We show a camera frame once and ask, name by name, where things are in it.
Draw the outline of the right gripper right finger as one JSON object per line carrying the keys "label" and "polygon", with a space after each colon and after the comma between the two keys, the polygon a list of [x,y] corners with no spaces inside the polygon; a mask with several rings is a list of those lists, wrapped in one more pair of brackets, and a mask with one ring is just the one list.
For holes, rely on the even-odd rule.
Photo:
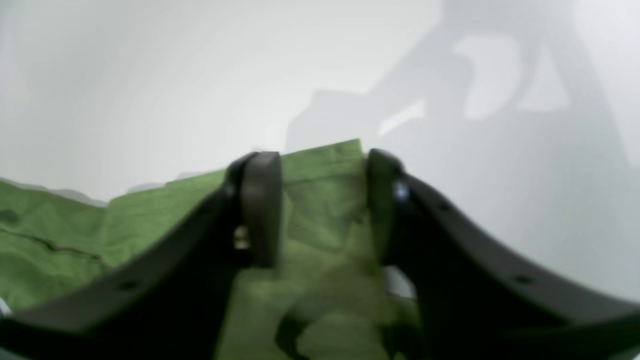
{"label": "right gripper right finger", "polygon": [[631,360],[639,303],[517,254],[390,152],[366,157],[375,255],[413,285],[432,360]]}

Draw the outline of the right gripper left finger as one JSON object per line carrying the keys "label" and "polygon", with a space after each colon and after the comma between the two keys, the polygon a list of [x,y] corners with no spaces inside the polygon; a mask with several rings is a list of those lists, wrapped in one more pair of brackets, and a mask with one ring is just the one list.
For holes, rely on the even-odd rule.
{"label": "right gripper left finger", "polygon": [[61,298],[1,321],[27,360],[211,360],[236,276],[279,257],[282,161],[252,152],[144,253]]}

